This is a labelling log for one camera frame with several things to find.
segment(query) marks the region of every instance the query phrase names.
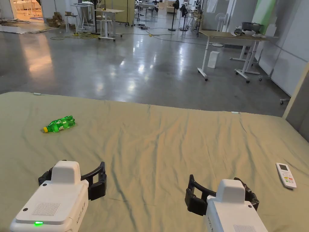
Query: small white object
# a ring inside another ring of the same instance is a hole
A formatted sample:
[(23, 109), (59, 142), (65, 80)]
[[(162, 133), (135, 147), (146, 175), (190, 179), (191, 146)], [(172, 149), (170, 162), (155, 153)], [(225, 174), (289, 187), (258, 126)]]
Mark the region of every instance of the small white object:
[(289, 167), (282, 163), (276, 163), (276, 166), (284, 186), (292, 189), (296, 188), (296, 182)]
[(269, 24), (267, 29), (266, 29), (265, 35), (266, 36), (274, 36), (276, 30), (277, 30), (277, 27), (276, 27), (275, 24)]
[(204, 216), (207, 231), (267, 232), (252, 204), (244, 199), (245, 189), (239, 180), (222, 180), (216, 197), (207, 197)]
[(11, 232), (77, 232), (88, 207), (78, 162), (59, 161), (11, 223)]
[(210, 53), (209, 61), (208, 61), (208, 67), (209, 68), (216, 68), (216, 62), (217, 62), (217, 58), (218, 58), (219, 53), (220, 52), (215, 52), (215, 51), (212, 51)]
[(247, 36), (252, 36), (256, 33), (255, 31), (244, 31), (244, 30), (242, 30), (242, 32), (245, 33), (245, 35)]
[(262, 34), (254, 34), (253, 37), (254, 38), (266, 38), (266, 36)]

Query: metal table leg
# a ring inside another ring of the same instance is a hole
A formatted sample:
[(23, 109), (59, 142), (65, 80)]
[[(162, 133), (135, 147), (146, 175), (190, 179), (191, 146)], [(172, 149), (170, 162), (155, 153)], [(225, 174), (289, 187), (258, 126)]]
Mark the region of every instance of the metal table leg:
[(245, 71), (247, 70), (247, 67), (248, 67), (248, 64), (249, 64), (249, 60), (250, 60), (251, 55), (252, 55), (253, 47), (254, 47), (254, 45), (250, 46), (249, 53), (248, 53), (248, 55), (247, 55), (245, 64), (243, 65), (243, 69), (242, 69), (242, 70), (240, 70), (240, 69), (235, 69), (236, 74), (237, 74), (237, 75), (240, 74), (243, 78), (245, 78), (247, 83), (249, 83), (250, 80), (249, 80), (249, 78), (247, 77), (247, 75), (245, 74)]
[(253, 64), (253, 61), (254, 61), (254, 58), (255, 58), (255, 54), (256, 54), (256, 50), (257, 50), (257, 46), (258, 45), (259, 45), (259, 42), (255, 41), (252, 54), (250, 54), (251, 57), (250, 57), (250, 61), (249, 61), (248, 67), (246, 69), (246, 73), (251, 73), (251, 74), (254, 74), (254, 75), (260, 75), (259, 72), (252, 72), (252, 71), (250, 71), (250, 68), (251, 68), (251, 66)]
[(203, 77), (205, 78), (205, 81), (208, 81), (208, 77), (205, 74), (205, 63), (206, 63), (206, 57), (207, 57), (207, 53), (208, 53), (209, 39), (210, 39), (210, 37), (208, 37), (208, 40), (207, 40), (207, 45), (206, 45), (206, 49), (205, 49), (202, 69), (200, 69), (200, 68), (197, 69), (198, 72), (203, 75)]

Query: concrete floor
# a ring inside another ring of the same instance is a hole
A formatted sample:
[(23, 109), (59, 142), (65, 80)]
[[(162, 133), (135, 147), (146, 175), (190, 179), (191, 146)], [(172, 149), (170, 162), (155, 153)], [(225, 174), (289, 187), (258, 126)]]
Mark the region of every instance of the concrete floor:
[(240, 50), (216, 48), (216, 69), (207, 68), (206, 82), (197, 72), (205, 51), (205, 37), (196, 32), (170, 35), (172, 15), (141, 17), (152, 34), (117, 25), (124, 33), (116, 42), (98, 39), (52, 40), (70, 35), (55, 29), (40, 34), (0, 33), (0, 93), (39, 92), (102, 100), (128, 101), (180, 108), (240, 111), (282, 116), (280, 98), (288, 96), (272, 81), (252, 75), (246, 83), (236, 76), (243, 63), (230, 61)]

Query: open doorway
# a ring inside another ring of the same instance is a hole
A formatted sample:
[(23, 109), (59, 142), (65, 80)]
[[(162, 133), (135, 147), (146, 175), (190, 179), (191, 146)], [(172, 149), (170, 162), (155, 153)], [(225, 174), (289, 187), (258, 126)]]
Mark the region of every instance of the open doorway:
[(13, 0), (16, 17), (20, 20), (26, 20), (35, 23), (44, 23), (41, 0)]

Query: white remote control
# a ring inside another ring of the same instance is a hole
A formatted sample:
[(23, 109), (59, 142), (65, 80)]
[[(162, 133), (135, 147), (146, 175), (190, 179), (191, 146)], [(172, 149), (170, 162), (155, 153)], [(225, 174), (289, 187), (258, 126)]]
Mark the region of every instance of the white remote control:
[(296, 188), (296, 182), (289, 167), (286, 164), (276, 163), (277, 169), (279, 171), (281, 180), (285, 187), (287, 188)]

